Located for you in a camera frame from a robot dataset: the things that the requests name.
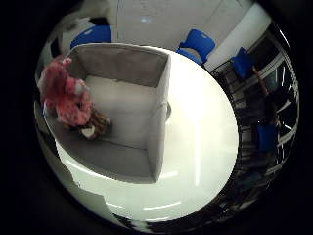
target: blue chair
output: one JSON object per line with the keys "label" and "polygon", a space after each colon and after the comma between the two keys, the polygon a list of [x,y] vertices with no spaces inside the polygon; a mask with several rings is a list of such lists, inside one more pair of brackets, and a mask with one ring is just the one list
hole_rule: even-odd
{"label": "blue chair", "polygon": [[111,43],[111,30],[108,25],[95,25],[78,34],[70,43],[70,49],[87,43]]}
{"label": "blue chair", "polygon": [[258,152],[266,153],[277,148],[278,130],[275,124],[257,125]]}
{"label": "blue chair", "polygon": [[[223,68],[225,65],[230,63],[232,66],[229,67],[230,70],[224,70],[220,72],[219,70]],[[241,47],[239,52],[235,57],[232,57],[230,60],[224,62],[223,64],[219,65],[217,68],[215,68],[212,72],[211,75],[216,78],[216,80],[224,87],[226,90],[229,88],[230,85],[235,83],[236,81],[238,82],[245,82],[247,79],[248,73],[251,71],[252,67],[254,66],[254,60],[251,57],[251,55],[245,50],[245,48]],[[228,82],[225,79],[226,74],[229,71],[235,71],[236,79]],[[232,94],[235,94],[238,90],[240,90],[242,87],[244,87],[244,84],[240,87],[238,87],[234,91],[228,91],[230,96]]]}
{"label": "blue chair", "polygon": [[231,62],[233,63],[236,74],[241,79],[246,79],[247,73],[254,66],[253,58],[243,47],[241,47],[238,54],[231,59]]}
{"label": "blue chair", "polygon": [[[191,48],[198,52],[200,55],[200,59],[193,55],[192,53],[183,50],[181,48]],[[177,49],[177,53],[193,60],[198,65],[203,66],[207,61],[207,55],[215,48],[215,42],[207,36],[205,33],[192,29],[187,36],[185,42],[181,42],[179,44],[179,48]]]}
{"label": "blue chair", "polygon": [[[251,131],[252,140],[242,141],[243,133],[248,130]],[[276,160],[278,128],[275,124],[257,124],[250,127],[239,126],[239,134],[240,147],[236,169],[247,171],[253,168],[264,168]],[[251,154],[243,156],[243,152],[250,151],[252,151]],[[265,158],[264,154],[266,153],[272,153],[273,159]]]}

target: window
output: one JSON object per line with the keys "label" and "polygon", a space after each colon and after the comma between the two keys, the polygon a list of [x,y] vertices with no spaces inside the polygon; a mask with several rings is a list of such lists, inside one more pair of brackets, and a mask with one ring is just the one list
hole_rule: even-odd
{"label": "window", "polygon": [[287,107],[279,112],[282,128],[280,131],[281,136],[290,132],[296,125],[297,119],[297,103],[292,102]]}
{"label": "window", "polygon": [[265,37],[255,48],[249,52],[254,58],[256,68],[261,71],[280,53],[275,45]]}

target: blue plastic chair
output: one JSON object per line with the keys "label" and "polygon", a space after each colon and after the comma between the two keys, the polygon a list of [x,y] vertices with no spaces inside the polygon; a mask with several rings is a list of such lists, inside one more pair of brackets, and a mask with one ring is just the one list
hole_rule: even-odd
{"label": "blue plastic chair", "polygon": [[[194,49],[198,52],[201,58],[199,59],[195,55],[181,48]],[[200,30],[192,29],[188,33],[186,41],[179,44],[179,48],[176,52],[203,66],[203,64],[207,61],[207,55],[214,48],[215,42],[209,36],[207,36],[204,32],[201,32]]]}
{"label": "blue plastic chair", "polygon": [[70,43],[70,49],[87,43],[111,43],[111,30],[108,25],[95,25],[78,34]]}
{"label": "blue plastic chair", "polygon": [[233,63],[235,72],[241,79],[246,79],[247,73],[254,66],[253,58],[243,47],[241,47],[238,54],[231,59],[231,62]]}
{"label": "blue plastic chair", "polygon": [[278,130],[275,124],[257,125],[258,151],[266,153],[277,148]]}

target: fisheye lens view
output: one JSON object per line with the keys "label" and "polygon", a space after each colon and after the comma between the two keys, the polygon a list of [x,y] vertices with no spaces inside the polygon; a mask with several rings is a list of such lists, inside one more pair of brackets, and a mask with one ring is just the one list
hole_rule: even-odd
{"label": "fisheye lens view", "polygon": [[280,174],[299,123],[291,46],[253,0],[84,0],[34,71],[44,157],[88,211],[145,233],[222,224]]}

